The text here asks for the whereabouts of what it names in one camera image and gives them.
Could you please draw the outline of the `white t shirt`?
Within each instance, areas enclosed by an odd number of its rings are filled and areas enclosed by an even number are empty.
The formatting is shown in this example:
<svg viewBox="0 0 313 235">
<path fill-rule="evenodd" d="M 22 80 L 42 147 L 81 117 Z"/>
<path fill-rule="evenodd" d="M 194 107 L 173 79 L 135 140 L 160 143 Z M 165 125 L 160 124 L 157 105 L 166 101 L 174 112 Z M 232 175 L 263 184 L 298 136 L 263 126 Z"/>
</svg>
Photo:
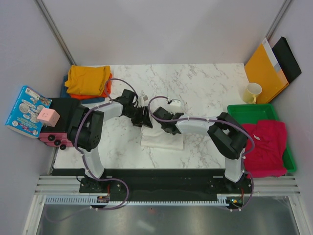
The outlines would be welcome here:
<svg viewBox="0 0 313 235">
<path fill-rule="evenodd" d="M 141 143 L 143 147 L 162 148 L 171 150 L 183 150 L 183 134 L 172 135 L 164 132 L 159 124 L 153 128 L 143 126 L 141 128 Z"/>
</svg>

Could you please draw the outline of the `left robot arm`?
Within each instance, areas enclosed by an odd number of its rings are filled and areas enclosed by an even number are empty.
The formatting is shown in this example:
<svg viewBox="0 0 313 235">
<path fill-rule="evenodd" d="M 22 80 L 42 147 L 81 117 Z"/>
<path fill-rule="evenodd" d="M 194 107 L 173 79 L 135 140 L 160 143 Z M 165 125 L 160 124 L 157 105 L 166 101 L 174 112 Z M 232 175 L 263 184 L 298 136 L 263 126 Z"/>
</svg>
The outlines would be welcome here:
<svg viewBox="0 0 313 235">
<path fill-rule="evenodd" d="M 67 131 L 67 138 L 81 154 L 85 174 L 92 178 L 90 187 L 96 192 L 107 188 L 107 180 L 102 176 L 104 167 L 101 163 L 98 145 L 101 141 L 105 121 L 125 116 L 133 126 L 152 128 L 147 106 L 139 103 L 138 95 L 124 90 L 120 97 L 99 106 L 88 108 L 83 105 L 75 108 Z"/>
</svg>

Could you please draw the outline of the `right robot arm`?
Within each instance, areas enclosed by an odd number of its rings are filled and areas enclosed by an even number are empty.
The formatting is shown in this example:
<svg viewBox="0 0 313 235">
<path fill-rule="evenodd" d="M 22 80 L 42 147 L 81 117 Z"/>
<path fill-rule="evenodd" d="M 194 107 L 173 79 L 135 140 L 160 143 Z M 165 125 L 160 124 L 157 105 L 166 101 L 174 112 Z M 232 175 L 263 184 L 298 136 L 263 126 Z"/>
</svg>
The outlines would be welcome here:
<svg viewBox="0 0 313 235">
<path fill-rule="evenodd" d="M 234 193 L 242 186 L 243 160 L 241 157 L 247 145 L 247 132 L 228 113 L 222 112 L 217 117 L 189 117 L 184 113 L 172 114 L 164 108 L 157 108 L 152 117 L 166 133 L 198 134 L 208 136 L 218 151 L 225 157 L 224 187 Z"/>
</svg>

